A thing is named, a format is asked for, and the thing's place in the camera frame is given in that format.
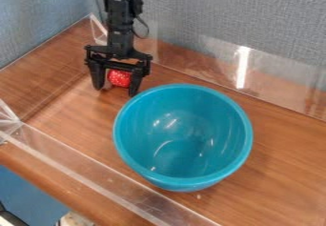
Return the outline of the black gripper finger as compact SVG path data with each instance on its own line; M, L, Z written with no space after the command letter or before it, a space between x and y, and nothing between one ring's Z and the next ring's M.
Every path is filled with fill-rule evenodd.
M88 68L90 68L94 87L98 91L100 91L106 82L106 68L100 63L95 61L91 61L88 63Z
M131 72L131 80L130 80L130 87L128 87L128 96L132 97L138 91L144 77L144 69L135 68Z

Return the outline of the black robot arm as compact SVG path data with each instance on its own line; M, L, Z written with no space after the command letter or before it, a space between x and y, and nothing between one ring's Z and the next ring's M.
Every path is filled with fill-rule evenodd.
M143 0L103 0L107 12L107 43L104 46L87 45L86 65L90 68L94 87L100 90L104 86L106 71L118 70L131 73L128 95L134 96L143 81L150 75L152 56L134 48L134 20L146 26L140 18Z

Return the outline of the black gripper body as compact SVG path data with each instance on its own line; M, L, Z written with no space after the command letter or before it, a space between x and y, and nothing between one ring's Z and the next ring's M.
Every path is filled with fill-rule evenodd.
M150 74L152 56L134 48L134 23L115 23L107 21L107 45L87 45L86 65L91 61L100 63L106 70L132 72L135 68L144 69L144 76Z

